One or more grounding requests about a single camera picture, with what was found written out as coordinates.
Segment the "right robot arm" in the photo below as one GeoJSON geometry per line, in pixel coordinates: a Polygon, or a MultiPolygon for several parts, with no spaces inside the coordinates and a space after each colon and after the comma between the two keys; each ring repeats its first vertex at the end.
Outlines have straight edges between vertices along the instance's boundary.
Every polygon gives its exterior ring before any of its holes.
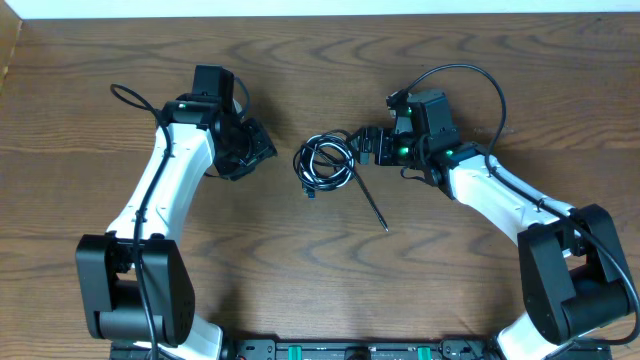
{"type": "Polygon", "coordinates": [[[518,248],[526,311],[494,338],[503,359],[608,359],[590,332],[638,313],[639,296],[609,213],[550,198],[464,142],[440,90],[387,99],[395,124],[348,136],[356,160],[417,171],[417,180],[471,207],[518,248]]]}

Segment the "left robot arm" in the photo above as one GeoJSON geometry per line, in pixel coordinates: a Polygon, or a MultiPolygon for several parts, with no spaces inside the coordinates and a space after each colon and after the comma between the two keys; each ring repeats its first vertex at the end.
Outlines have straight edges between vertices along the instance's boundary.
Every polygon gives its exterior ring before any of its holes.
{"type": "Polygon", "coordinates": [[[184,222],[200,181],[214,169],[237,181],[277,150],[260,122],[234,98],[231,71],[198,65],[192,89],[152,106],[113,84],[121,101],[156,123],[149,162],[126,206],[75,252],[89,334],[111,341],[126,359],[235,359],[238,350],[218,325],[198,316],[195,290],[180,255],[184,222]]]}

